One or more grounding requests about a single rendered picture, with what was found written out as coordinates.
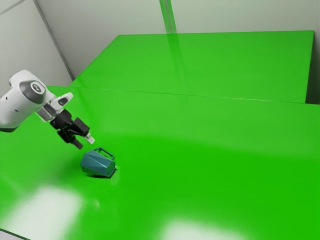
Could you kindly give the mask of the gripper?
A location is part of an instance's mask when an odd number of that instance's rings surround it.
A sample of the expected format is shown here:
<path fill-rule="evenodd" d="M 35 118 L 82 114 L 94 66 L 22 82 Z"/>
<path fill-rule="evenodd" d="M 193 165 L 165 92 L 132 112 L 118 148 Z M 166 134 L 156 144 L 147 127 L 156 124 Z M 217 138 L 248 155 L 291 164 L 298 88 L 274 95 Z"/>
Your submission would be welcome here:
<path fill-rule="evenodd" d="M 82 136 L 90 144 L 95 142 L 95 139 L 90 133 L 90 127 L 78 117 L 72 120 L 72 114 L 66 109 L 62 110 L 51 120 L 50 125 L 55 130 L 58 130 L 57 134 L 65 143 L 72 144 L 79 150 L 83 148 L 83 145 L 76 139 L 75 135 Z"/>

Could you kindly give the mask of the teal faceted mug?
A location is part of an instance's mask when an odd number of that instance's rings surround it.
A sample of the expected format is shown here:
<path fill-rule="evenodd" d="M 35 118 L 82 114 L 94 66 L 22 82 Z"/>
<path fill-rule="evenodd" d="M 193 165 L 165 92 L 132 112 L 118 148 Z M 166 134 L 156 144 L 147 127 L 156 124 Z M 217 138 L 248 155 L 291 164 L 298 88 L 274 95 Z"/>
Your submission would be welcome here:
<path fill-rule="evenodd" d="M 84 173 L 110 178 L 116 171 L 115 156 L 98 147 L 87 151 L 80 162 Z"/>

